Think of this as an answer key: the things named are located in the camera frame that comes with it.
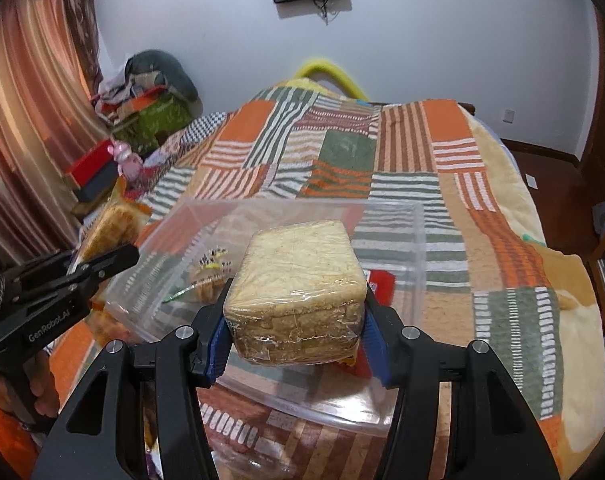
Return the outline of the breadstick packet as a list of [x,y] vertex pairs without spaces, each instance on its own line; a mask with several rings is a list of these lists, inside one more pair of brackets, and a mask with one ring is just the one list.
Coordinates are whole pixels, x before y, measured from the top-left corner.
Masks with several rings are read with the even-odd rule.
[[119,177],[105,206],[81,237],[76,263],[82,264],[123,244],[134,243],[146,226],[152,210],[124,196],[125,177]]

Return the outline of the square cracker packet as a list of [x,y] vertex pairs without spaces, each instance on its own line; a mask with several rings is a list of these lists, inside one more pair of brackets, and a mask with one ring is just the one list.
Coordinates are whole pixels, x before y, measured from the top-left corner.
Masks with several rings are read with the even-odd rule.
[[246,361],[319,365],[355,357],[366,296],[343,223],[311,221],[252,237],[223,315]]

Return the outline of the clear plastic storage bin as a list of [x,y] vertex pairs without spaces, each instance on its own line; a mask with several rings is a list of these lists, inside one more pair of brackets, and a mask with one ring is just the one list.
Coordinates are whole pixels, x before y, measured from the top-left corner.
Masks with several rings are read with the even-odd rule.
[[107,286],[107,312],[155,342],[222,302],[234,346],[221,384],[286,414],[383,434],[395,393],[361,346],[364,297],[421,315],[426,211],[396,200],[188,200]]

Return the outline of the mushroom snack packet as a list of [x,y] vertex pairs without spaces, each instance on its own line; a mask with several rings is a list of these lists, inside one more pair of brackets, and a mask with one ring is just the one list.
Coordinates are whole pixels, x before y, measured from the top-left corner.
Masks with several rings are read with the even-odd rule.
[[212,304],[232,274],[233,263],[225,247],[205,252],[182,275],[163,304],[182,301],[192,304]]

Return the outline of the dark blue box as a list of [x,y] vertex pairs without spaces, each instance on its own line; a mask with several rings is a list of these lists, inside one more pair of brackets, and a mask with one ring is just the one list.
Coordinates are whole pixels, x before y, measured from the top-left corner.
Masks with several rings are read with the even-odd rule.
[[82,188],[74,191],[80,203],[91,203],[103,192],[110,190],[118,178],[118,165],[114,160],[107,162]]

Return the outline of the red shoe box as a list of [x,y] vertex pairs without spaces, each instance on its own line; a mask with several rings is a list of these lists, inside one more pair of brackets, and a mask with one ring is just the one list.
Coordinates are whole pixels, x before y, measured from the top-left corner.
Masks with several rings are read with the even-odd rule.
[[105,139],[97,143],[67,169],[65,182],[73,190],[83,188],[98,171],[113,160],[112,140]]

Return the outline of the pink rabbit toy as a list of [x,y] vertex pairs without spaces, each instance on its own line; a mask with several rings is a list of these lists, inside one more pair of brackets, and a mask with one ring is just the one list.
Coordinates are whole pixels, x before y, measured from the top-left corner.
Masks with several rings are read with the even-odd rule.
[[139,177],[143,169],[143,161],[138,153],[132,150],[126,142],[112,140],[112,146],[107,151],[118,166],[118,174],[128,182]]

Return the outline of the patchwork bedspread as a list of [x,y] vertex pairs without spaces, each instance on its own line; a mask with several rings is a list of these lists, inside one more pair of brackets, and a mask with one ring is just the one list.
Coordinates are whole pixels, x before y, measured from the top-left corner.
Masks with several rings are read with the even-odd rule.
[[109,335],[156,339],[190,304],[160,297],[221,247],[234,261],[278,220],[331,218],[366,270],[395,277],[392,307],[432,338],[491,344],[571,477],[605,431],[601,314],[580,258],[545,245],[503,146],[449,100],[377,106],[307,79],[200,117],[147,157],[127,189],[150,207],[142,266],[52,357],[62,398]]

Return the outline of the striped orange curtain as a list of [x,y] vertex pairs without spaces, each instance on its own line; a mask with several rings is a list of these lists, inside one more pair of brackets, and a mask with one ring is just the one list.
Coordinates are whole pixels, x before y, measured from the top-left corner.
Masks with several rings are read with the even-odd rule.
[[0,2],[0,251],[22,262],[75,246],[66,171],[107,136],[90,104],[64,0]]

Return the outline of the red snack packet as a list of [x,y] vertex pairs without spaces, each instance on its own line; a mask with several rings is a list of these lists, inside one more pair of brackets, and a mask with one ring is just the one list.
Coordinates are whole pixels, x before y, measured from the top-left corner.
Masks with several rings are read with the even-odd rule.
[[365,278],[377,302],[390,307],[395,295],[395,275],[385,270],[365,270]]

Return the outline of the yellow curved bed rail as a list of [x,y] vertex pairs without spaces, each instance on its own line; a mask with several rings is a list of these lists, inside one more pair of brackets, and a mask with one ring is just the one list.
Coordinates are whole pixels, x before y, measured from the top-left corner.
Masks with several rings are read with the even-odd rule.
[[326,76],[349,98],[368,102],[368,96],[338,65],[326,58],[311,58],[296,71],[296,78],[311,78],[314,75]]

